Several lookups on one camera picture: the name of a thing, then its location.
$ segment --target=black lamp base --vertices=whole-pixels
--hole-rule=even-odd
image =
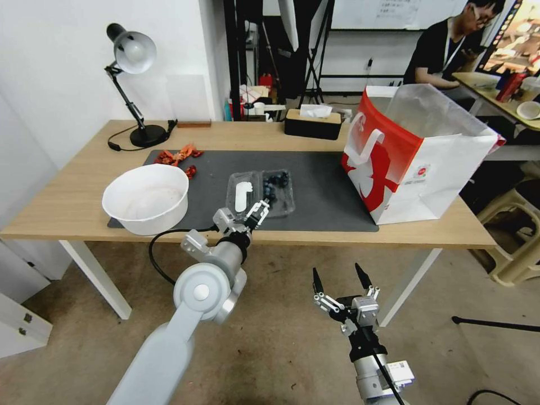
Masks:
[[[129,136],[131,143],[139,147],[158,145],[168,138],[167,130],[159,125],[146,125],[144,130],[137,128]]]

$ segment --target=clear plastic tray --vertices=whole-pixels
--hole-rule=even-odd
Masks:
[[[250,182],[253,185],[253,191],[246,194],[247,204],[246,209],[241,212],[237,212],[235,209],[236,202],[236,186],[241,182]],[[227,185],[227,199],[226,206],[231,210],[236,219],[245,218],[249,210],[257,201],[260,201],[263,197],[263,179],[261,172],[245,172],[245,173],[233,173],[229,177],[229,183]]]
[[[286,184],[272,184],[271,180],[273,178],[279,178],[279,176],[286,175],[288,181]],[[293,182],[291,179],[291,174],[288,170],[266,170],[262,172],[263,178],[263,198],[265,198],[264,193],[264,182],[268,181],[269,186],[272,189],[275,199],[272,199],[270,203],[270,212],[268,213],[268,218],[272,217],[286,217],[291,212],[294,211],[294,199],[293,199]]]
[[[253,185],[253,191],[247,193],[246,209],[242,212],[237,212],[235,209],[236,202],[236,186],[241,182],[250,182]],[[226,206],[231,210],[236,219],[244,219],[257,201],[268,197],[265,193],[264,185],[267,182],[267,187],[270,189],[270,211],[268,218],[285,217],[294,211],[293,199],[293,182],[288,170],[266,170],[262,172],[244,172],[233,173],[229,177],[227,185]]]

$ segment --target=white table leg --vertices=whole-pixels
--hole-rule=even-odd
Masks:
[[[477,98],[471,109],[469,110],[469,114],[471,114],[472,116],[476,116],[478,114],[478,111],[480,111],[480,108],[482,108],[482,104],[482,99]]]
[[[379,316],[377,317],[379,326],[384,327],[388,325],[441,251],[442,249],[439,248],[423,250],[415,256],[409,269],[405,272],[397,286],[394,288],[394,291],[391,292],[390,296],[381,306]]]
[[[131,307],[86,244],[83,241],[61,240],[59,242],[118,316],[124,320],[128,319]]]

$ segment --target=stool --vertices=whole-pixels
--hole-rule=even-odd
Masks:
[[[513,190],[495,199],[480,214],[483,225],[508,208],[518,208],[528,215],[534,226],[534,235],[523,237],[525,242],[513,253],[497,246],[485,251],[495,262],[489,276],[504,286],[513,286],[529,278],[540,276],[540,179],[519,183]]]

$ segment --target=wooden table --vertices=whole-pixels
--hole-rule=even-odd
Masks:
[[[166,127],[164,122],[155,122]],[[133,125],[132,121],[110,121],[62,169],[34,200],[5,227],[0,236],[13,239],[54,239],[73,257],[81,270],[122,319],[131,307],[109,279],[84,241],[146,241],[149,237],[125,229],[107,227],[101,208],[105,187],[127,170],[140,166],[149,150],[115,152],[107,138]],[[193,142],[201,150],[341,151],[347,138],[343,125],[337,141],[284,135],[280,123],[217,122],[210,128],[175,129],[170,139],[156,149],[181,149]],[[130,148],[129,132],[116,138]],[[205,235],[216,241],[215,232]],[[180,242],[183,234],[166,235],[160,242]],[[495,242],[465,203],[457,198],[440,220],[383,225],[379,232],[291,232],[255,231],[254,243],[272,245],[372,245],[394,248],[426,248],[404,274],[380,312],[385,326],[437,258],[442,248],[486,249]]]
[[[453,76],[462,84],[463,89],[476,99],[470,110],[471,114],[476,115],[482,104],[487,102],[512,122],[518,122],[533,131],[540,131],[540,120],[526,120],[518,115],[517,109],[521,104],[520,101],[511,100],[501,103],[496,100],[499,90],[496,90],[492,84],[493,78],[498,78],[497,76],[480,72],[454,73]]]
[[[526,120],[518,115],[517,109],[520,101],[511,100],[501,103],[496,100],[499,90],[494,89],[493,83],[494,78],[499,79],[498,76],[480,72],[454,73],[453,76],[461,83],[461,88],[476,100],[469,110],[471,114],[478,115],[480,108],[487,104],[510,122],[521,124],[533,131],[540,131],[540,120]],[[486,157],[486,160],[525,161],[538,159],[540,159],[540,145],[505,145]]]

